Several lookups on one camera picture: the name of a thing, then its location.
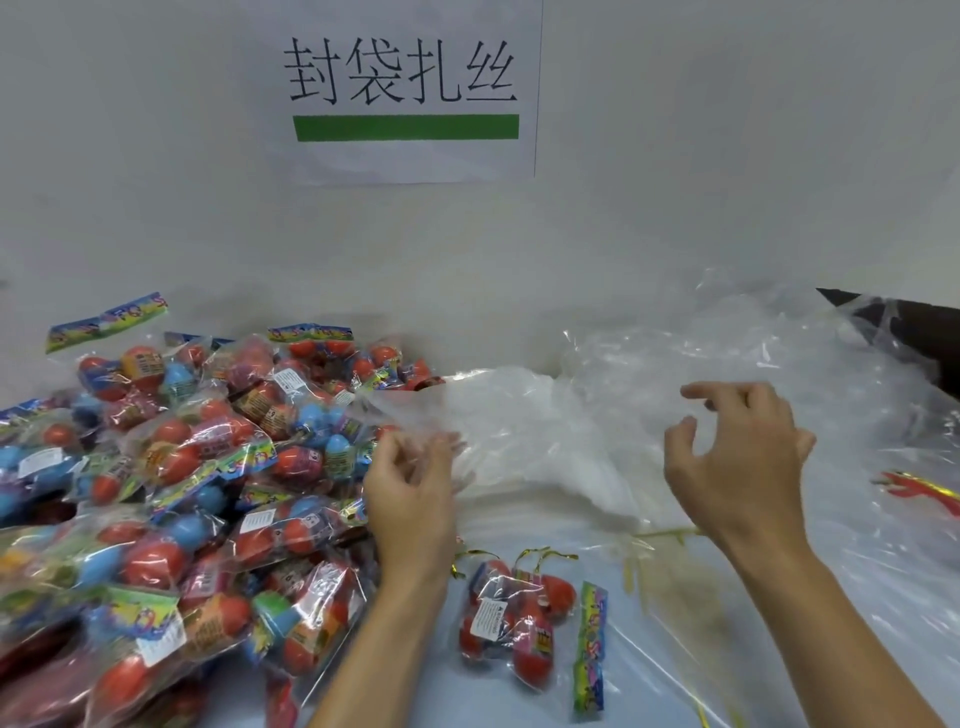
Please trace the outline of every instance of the green bar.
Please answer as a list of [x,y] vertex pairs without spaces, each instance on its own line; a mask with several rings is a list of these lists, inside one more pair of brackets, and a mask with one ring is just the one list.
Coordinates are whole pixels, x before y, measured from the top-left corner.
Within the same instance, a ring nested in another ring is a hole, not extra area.
[[519,139],[516,113],[294,116],[297,141]]

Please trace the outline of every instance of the hand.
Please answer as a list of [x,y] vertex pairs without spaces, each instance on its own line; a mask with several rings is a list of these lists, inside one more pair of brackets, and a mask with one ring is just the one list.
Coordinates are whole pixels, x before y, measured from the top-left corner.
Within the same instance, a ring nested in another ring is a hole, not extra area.
[[664,475],[690,519],[734,562],[757,549],[806,546],[800,476],[816,444],[766,383],[695,382],[680,390],[717,413],[716,439],[693,454],[697,421],[664,435]]
[[445,592],[456,554],[455,441],[438,435],[418,452],[402,433],[388,431],[373,452],[364,498],[384,587],[407,581]]

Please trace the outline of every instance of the wall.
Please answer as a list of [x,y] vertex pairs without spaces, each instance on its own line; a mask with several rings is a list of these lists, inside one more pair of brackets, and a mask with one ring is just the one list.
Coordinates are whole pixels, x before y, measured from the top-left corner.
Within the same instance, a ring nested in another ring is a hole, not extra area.
[[960,195],[958,21],[954,0],[547,0],[535,180],[293,189],[228,0],[4,0],[4,399],[57,375],[50,324],[157,289],[195,330],[346,321],[445,369],[548,367],[564,324],[642,313],[691,262],[931,276],[958,303],[936,222]]

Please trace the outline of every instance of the person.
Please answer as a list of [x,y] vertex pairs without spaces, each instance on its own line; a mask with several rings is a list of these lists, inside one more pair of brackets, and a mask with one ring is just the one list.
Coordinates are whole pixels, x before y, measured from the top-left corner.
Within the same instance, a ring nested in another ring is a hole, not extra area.
[[[811,728],[944,728],[806,539],[801,470],[815,438],[768,383],[696,382],[681,394],[718,417],[712,449],[697,422],[664,436],[664,474],[693,522],[739,574],[780,650]],[[451,444],[436,438],[412,484],[399,437],[365,481],[381,589],[311,728],[406,725],[456,550]]]

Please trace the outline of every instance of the sign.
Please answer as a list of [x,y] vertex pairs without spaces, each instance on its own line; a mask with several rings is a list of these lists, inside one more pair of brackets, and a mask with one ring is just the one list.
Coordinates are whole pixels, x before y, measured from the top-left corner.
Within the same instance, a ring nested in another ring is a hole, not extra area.
[[297,182],[534,175],[542,0],[240,0],[264,142]]

